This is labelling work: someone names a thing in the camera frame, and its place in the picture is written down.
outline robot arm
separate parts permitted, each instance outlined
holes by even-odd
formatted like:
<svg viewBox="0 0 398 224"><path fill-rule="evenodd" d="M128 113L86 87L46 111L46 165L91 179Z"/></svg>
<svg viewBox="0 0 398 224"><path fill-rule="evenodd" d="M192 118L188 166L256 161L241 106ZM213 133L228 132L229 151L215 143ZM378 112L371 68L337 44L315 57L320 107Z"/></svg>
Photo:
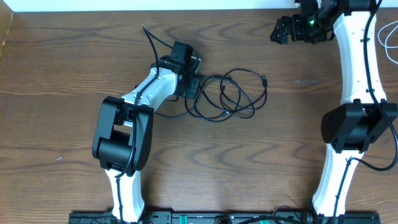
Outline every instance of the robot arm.
<svg viewBox="0 0 398 224"><path fill-rule="evenodd" d="M320 218L317 221L322 223L322 217L333 216L335 206L336 216L345 214L345 198L358 164L353 161L349 166L338 204L335 205L347 160L350 157L362 158L369 144L375 142L388 127L369 94L363 41L368 42L370 81L374 94L391 121L397 116L397 105L386 103L386 94L381 86L374 46L375 19L369 27L368 39L363 40L375 0L323 0L321 9L318 9L315 0L302 0L300 3L302 13L279 19L271 41L287 44L287 36L291 34L293 41L316 44L331 40L336 35L343 73L341 106L324 115L321 125L322 138L326 142L326 161L312 205L314 217ZM331 38L327 37L329 31L333 31Z"/></svg>
<svg viewBox="0 0 398 224"><path fill-rule="evenodd" d="M132 92L122 98L108 96L103 101L93 144L93 156L99 159L111 182L114 202L112 216L116 220L121 219L122 213L124 222L135 223L143 213L141 170L150 153L154 112L170 95L195 97L199 84L195 74L200 59L192 57L192 52L191 46L176 41L172 53L159 60L159 76L149 86L144 88L157 73L155 64L151 66L149 76ZM136 124L133 123L133 116L136 116ZM135 149L132 148L133 134L114 130L114 125L136 125ZM126 167L130 153L133 153L132 165ZM115 176L122 170L126 171L126 175L118 180Z"/></svg>

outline table surface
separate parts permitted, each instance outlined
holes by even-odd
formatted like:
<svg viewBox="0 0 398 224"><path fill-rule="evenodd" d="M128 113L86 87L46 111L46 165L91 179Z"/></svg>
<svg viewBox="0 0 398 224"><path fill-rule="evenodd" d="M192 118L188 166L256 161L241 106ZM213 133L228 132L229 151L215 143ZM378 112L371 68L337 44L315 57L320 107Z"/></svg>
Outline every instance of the table surface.
<svg viewBox="0 0 398 224"><path fill-rule="evenodd" d="M191 44L205 75L241 67L269 82L268 101L251 119L215 124L156 116L142 171L146 203L176 211L308 208L325 162L321 119L340 104L341 65L336 40L270 42L276 20L296 12L17 13L0 60L0 222L66 223L70 212L113 206L91 145L102 100L130 92L154 62L141 24L169 43ZM382 9L376 30L396 20L397 9ZM391 44L398 44L396 35ZM397 102L398 66L376 45L384 91ZM159 55L170 53L156 47ZM397 51L391 55L398 58ZM248 94L261 93L255 76L233 77ZM218 91L208 90L213 98ZM206 103L200 109L217 113ZM177 114L184 107L167 102L159 110ZM386 131L364 159L384 166L393 155ZM383 223L396 223L397 175L398 168L380 173L359 165L347 210L377 210Z"/></svg>

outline cardboard edge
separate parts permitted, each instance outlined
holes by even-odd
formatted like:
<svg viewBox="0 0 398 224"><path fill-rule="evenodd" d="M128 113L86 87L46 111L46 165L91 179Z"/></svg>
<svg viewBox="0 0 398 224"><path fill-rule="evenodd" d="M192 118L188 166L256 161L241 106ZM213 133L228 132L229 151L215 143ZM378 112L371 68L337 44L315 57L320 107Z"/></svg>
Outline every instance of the cardboard edge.
<svg viewBox="0 0 398 224"><path fill-rule="evenodd" d="M4 46L6 45L6 39L10 32L10 26L14 12L7 6L7 4L0 0L0 58Z"/></svg>

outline white background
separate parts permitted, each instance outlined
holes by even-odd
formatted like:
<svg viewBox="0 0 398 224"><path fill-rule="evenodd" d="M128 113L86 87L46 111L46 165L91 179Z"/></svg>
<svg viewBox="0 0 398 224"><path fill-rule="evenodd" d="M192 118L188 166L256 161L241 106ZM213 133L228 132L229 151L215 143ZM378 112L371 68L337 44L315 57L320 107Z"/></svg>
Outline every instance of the white background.
<svg viewBox="0 0 398 224"><path fill-rule="evenodd" d="M14 12L278 9L296 7L293 0L4 0L4 2ZM398 7L398 0L384 0L382 7Z"/></svg>

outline wood grain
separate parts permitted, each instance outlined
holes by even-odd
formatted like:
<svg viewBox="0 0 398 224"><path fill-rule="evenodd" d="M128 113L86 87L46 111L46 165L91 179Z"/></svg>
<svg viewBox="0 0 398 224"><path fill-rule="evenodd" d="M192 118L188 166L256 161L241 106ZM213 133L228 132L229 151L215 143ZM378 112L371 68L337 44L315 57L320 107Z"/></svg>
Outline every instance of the wood grain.
<svg viewBox="0 0 398 224"><path fill-rule="evenodd" d="M147 204L206 211L307 207L325 160L320 121L341 98L341 65L336 41L270 42L276 19L295 12L16 14L0 61L0 223L66 223L72 211L113 206L91 145L102 100L130 92L154 61L141 24L169 43L192 44L203 74L243 67L269 82L268 102L251 119L212 124L156 116L142 175ZM397 9L381 10L377 30L396 20ZM384 90L397 102L397 66L376 45ZM169 53L156 46L159 55ZM261 93L256 77L234 78L249 94ZM209 94L217 97L216 91L212 86ZM183 105L165 103L160 110L176 114ZM393 147L386 131L364 158L388 164ZM383 223L396 223L397 175L397 169L376 173L358 166L346 208L377 210Z"/></svg>

